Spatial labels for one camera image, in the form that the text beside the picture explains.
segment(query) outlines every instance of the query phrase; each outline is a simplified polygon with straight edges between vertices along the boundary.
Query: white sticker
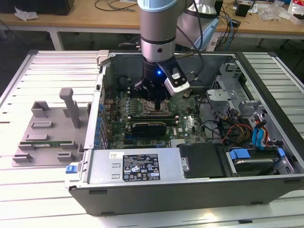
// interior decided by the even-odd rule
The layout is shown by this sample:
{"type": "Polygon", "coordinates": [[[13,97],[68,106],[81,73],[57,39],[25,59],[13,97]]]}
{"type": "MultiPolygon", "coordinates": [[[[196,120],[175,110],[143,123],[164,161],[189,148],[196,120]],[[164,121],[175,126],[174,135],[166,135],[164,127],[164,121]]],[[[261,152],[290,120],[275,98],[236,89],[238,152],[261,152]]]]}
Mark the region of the white sticker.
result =
{"type": "Polygon", "coordinates": [[[124,152],[110,152],[110,159],[123,158],[124,152]]]}
{"type": "Polygon", "coordinates": [[[37,145],[33,145],[34,147],[51,147],[50,144],[37,144],[37,145]]]}
{"type": "Polygon", "coordinates": [[[176,73],[176,74],[172,75],[172,77],[173,77],[173,79],[176,80],[176,79],[180,78],[181,76],[179,73],[176,73]]]}

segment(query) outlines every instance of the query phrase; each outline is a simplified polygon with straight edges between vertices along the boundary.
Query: motherboard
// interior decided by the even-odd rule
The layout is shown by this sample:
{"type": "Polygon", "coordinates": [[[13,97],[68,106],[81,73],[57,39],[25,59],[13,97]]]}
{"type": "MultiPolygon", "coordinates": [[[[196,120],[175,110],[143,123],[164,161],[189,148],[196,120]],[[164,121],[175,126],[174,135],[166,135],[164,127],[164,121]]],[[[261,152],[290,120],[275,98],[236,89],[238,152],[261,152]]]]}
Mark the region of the motherboard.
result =
{"type": "Polygon", "coordinates": [[[105,115],[100,117],[106,118],[109,149],[166,148],[207,141],[194,95],[164,100],[156,110],[154,102],[133,98],[128,92],[115,97],[106,93],[103,105],[105,115]]]}

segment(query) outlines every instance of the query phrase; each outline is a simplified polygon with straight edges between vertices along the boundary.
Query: small white box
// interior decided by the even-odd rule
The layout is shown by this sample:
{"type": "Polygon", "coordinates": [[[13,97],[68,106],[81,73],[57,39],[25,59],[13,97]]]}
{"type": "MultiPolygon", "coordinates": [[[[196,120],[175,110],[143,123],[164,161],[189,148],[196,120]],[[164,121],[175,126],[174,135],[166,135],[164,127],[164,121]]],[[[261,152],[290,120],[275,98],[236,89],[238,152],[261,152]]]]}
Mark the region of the small white box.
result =
{"type": "Polygon", "coordinates": [[[296,25],[304,25],[304,19],[300,20],[296,18],[294,15],[291,15],[289,20],[296,25]]]}

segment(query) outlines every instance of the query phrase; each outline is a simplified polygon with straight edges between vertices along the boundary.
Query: power connector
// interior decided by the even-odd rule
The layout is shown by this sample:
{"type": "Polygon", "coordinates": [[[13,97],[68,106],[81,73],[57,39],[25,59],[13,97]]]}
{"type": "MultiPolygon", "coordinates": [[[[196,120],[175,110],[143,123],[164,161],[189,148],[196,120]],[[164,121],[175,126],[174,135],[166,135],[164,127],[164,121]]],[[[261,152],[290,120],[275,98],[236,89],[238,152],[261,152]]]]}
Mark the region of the power connector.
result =
{"type": "Polygon", "coordinates": [[[232,22],[232,26],[235,28],[238,28],[241,25],[241,22],[235,19],[232,19],[231,22],[232,22]]]}

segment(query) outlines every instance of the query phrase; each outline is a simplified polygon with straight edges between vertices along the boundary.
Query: slotted metal surface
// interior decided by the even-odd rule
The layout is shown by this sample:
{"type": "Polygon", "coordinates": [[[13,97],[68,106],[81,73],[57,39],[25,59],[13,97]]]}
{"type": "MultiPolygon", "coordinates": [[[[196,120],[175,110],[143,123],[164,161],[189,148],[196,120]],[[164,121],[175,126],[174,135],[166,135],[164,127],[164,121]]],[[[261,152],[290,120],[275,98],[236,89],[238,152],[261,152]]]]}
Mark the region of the slotted metal surface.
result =
{"type": "MultiPolygon", "coordinates": [[[[245,57],[304,138],[303,85],[298,82],[295,75],[289,72],[287,67],[278,65],[280,60],[277,57],[271,57],[268,53],[245,53],[245,57]]],[[[258,99],[251,85],[248,82],[246,85],[254,99],[258,99]]]]}
{"type": "Polygon", "coordinates": [[[0,227],[281,228],[299,227],[304,224],[304,190],[288,193],[270,205],[263,206],[96,218],[87,215],[68,193],[64,186],[64,167],[13,168],[11,157],[29,123],[33,100],[46,100],[50,107],[65,106],[56,99],[60,91],[57,85],[61,84],[73,87],[74,100],[78,101],[78,106],[86,106],[87,102],[91,102],[94,91],[92,82],[98,74],[98,67],[91,66],[91,63],[95,63],[95,55],[96,52],[39,52],[25,60],[17,73],[19,77],[14,78],[7,93],[1,97],[3,104],[0,107],[0,227]],[[60,60],[57,63],[63,68],[67,62],[75,66],[88,63],[88,68],[85,69],[87,73],[77,73],[75,70],[74,74],[74,70],[69,71],[66,68],[55,73],[52,67],[56,60],[60,60]],[[45,64],[50,64],[50,68],[45,68],[45,64]],[[249,219],[253,223],[240,225],[238,221],[241,219],[249,219]]]}

